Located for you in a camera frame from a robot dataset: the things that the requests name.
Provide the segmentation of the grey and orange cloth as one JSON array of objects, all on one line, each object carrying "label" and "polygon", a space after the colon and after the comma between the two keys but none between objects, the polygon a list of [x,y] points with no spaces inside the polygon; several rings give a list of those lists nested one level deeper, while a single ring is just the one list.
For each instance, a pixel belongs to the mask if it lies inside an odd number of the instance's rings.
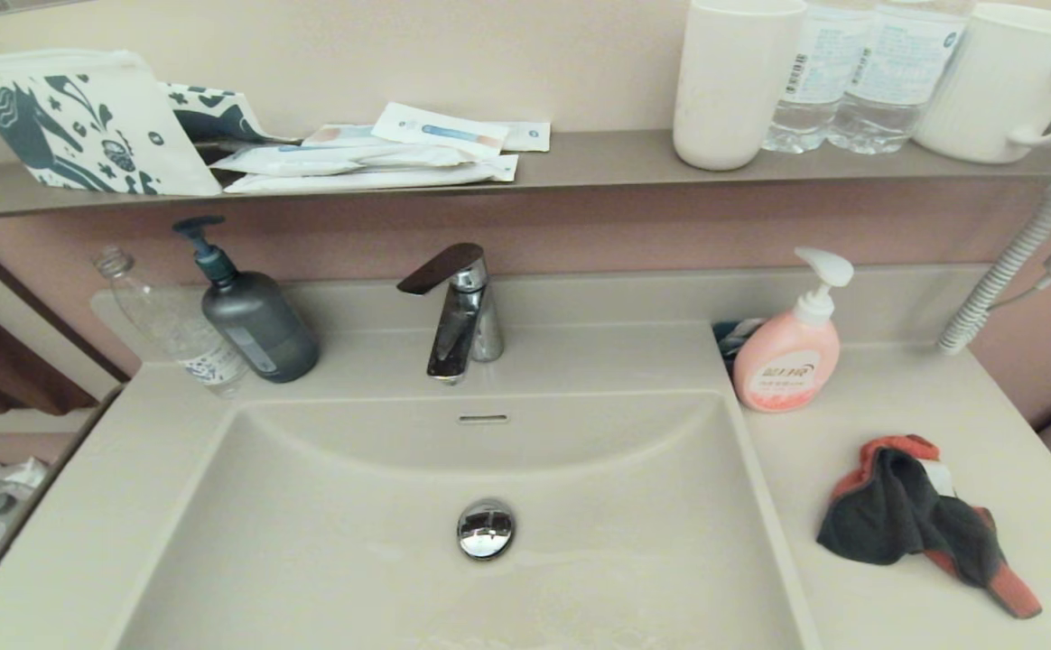
[{"label": "grey and orange cloth", "polygon": [[839,558],[872,565],[922,555],[987,592],[1009,616],[1040,616],[1040,600],[1006,558],[992,512],[935,488],[927,464],[940,459],[914,433],[865,443],[857,468],[834,484],[817,542]]}]

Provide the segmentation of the white ribbed mug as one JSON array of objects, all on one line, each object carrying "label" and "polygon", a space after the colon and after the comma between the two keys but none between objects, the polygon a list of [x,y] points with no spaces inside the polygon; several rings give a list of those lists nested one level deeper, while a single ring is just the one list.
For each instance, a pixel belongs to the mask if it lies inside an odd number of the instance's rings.
[{"label": "white ribbed mug", "polygon": [[1051,148],[1051,11],[976,5],[912,139],[988,165]]}]

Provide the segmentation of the chrome faucet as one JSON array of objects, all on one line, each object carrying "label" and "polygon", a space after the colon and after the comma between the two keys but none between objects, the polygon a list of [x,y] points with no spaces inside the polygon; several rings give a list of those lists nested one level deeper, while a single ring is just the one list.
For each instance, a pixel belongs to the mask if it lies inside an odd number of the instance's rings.
[{"label": "chrome faucet", "polygon": [[427,294],[440,284],[447,285],[447,292],[426,374],[444,385],[456,385],[467,375],[470,363],[489,363],[504,354],[483,246],[471,242],[447,246],[396,288],[401,293]]}]

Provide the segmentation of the long white wrapped packet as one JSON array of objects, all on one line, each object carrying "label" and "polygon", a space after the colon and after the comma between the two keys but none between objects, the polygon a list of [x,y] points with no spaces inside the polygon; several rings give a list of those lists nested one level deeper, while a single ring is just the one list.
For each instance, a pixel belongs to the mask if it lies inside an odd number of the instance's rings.
[{"label": "long white wrapped packet", "polygon": [[360,172],[389,166],[456,166],[473,163],[471,153],[442,145],[386,144],[364,147],[312,147],[312,145],[257,145],[212,162],[220,172],[268,174],[274,177],[326,176]]}]

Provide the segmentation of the large white blue patterned pouch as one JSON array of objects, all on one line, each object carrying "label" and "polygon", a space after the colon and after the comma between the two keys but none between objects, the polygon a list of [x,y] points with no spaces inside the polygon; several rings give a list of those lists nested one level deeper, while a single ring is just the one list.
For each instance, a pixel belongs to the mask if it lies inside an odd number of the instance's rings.
[{"label": "large white blue patterned pouch", "polygon": [[129,50],[0,55],[0,136],[51,188],[221,192],[153,70]]}]

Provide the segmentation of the small white blue patterned pouch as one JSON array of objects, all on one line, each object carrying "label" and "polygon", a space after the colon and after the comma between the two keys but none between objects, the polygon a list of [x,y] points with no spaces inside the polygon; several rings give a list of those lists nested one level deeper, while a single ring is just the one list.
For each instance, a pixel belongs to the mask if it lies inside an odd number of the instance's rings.
[{"label": "small white blue patterned pouch", "polygon": [[176,120],[193,143],[298,144],[300,137],[270,135],[260,124],[245,94],[159,82]]}]

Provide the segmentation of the white packet with blue toothbrush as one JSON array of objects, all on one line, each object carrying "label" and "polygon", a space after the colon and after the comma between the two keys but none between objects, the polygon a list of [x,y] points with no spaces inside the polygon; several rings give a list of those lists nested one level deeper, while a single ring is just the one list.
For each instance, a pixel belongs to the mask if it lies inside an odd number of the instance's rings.
[{"label": "white packet with blue toothbrush", "polygon": [[389,102],[370,134],[392,143],[426,144],[465,153],[471,159],[492,159],[502,153],[510,129]]}]

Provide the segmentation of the chrome drain stopper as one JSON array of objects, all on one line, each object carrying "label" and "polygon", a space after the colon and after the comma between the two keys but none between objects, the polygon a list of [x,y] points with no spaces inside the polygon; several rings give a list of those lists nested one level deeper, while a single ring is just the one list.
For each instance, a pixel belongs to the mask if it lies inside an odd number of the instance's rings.
[{"label": "chrome drain stopper", "polygon": [[488,562],[512,547],[515,516],[501,499],[485,497],[472,503],[457,517],[457,544],[468,558]]}]

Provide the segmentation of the brown wall shelf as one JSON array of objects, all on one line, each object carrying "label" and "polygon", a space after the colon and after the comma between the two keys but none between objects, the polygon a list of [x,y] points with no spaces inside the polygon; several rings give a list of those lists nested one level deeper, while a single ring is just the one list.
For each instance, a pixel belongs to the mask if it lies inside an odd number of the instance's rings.
[{"label": "brown wall shelf", "polygon": [[[853,181],[995,181],[1051,182],[1051,149],[1028,153],[1019,162],[988,165],[963,162],[907,144],[900,153],[867,156],[826,145],[815,153],[760,153],[733,172],[704,172],[683,162],[666,129],[613,133],[558,133],[550,153],[522,153],[512,182],[472,182],[426,188],[427,196],[483,196],[534,190],[599,190],[620,188],[688,188],[688,186],[790,182]],[[220,214],[242,196],[145,196],[47,188],[32,180],[22,166],[0,164],[0,218],[56,211],[114,209],[205,209]]]}]

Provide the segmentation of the dark blue white packet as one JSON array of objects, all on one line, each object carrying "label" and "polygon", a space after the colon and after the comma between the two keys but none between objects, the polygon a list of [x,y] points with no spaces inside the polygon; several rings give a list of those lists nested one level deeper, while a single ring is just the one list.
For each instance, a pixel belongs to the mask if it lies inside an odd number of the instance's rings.
[{"label": "dark blue white packet", "polygon": [[767,318],[753,318],[753,320],[720,321],[712,324],[712,336],[715,338],[728,375],[733,375],[733,366],[743,346],[766,321]]}]

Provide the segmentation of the grey pump bottle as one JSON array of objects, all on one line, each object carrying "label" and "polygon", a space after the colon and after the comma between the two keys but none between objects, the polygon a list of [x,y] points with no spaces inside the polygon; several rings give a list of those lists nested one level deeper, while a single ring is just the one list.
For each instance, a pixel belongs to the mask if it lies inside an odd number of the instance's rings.
[{"label": "grey pump bottle", "polygon": [[200,300],[205,320],[257,377],[286,384],[307,375],[318,365],[318,341],[273,277],[239,270],[223,248],[205,238],[207,227],[224,221],[205,215],[173,225],[174,233],[191,243],[195,266],[210,283]]}]

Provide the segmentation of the clear water bottle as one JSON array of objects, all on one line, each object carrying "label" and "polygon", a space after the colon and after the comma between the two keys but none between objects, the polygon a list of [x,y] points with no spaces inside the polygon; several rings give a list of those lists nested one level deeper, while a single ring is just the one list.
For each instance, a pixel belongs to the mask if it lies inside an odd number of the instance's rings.
[{"label": "clear water bottle", "polygon": [[805,0],[788,81],[762,140],[770,153],[811,153],[825,143],[867,45],[878,0]]},{"label": "clear water bottle", "polygon": [[977,0],[878,0],[854,77],[828,143],[843,151],[898,153],[913,135]]}]

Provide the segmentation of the small white sachet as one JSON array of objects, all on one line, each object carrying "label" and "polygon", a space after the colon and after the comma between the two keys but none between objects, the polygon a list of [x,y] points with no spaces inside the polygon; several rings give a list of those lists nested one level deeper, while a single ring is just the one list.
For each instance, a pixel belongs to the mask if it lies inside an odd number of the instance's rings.
[{"label": "small white sachet", "polygon": [[551,124],[547,122],[500,122],[507,128],[502,153],[550,153]]}]

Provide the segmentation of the white tumbler cup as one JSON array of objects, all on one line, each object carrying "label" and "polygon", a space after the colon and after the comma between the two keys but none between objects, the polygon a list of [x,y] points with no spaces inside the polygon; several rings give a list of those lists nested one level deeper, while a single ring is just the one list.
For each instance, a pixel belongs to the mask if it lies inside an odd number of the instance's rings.
[{"label": "white tumbler cup", "polygon": [[801,37],[805,0],[691,0],[673,144],[707,172],[743,168],[760,151]]}]

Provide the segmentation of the beige sink basin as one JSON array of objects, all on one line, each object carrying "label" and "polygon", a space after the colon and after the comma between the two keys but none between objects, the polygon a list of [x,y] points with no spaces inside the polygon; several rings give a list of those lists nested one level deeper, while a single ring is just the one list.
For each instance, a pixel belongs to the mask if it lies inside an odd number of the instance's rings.
[{"label": "beige sink basin", "polygon": [[250,404],[116,647],[822,650],[746,454],[714,391]]}]

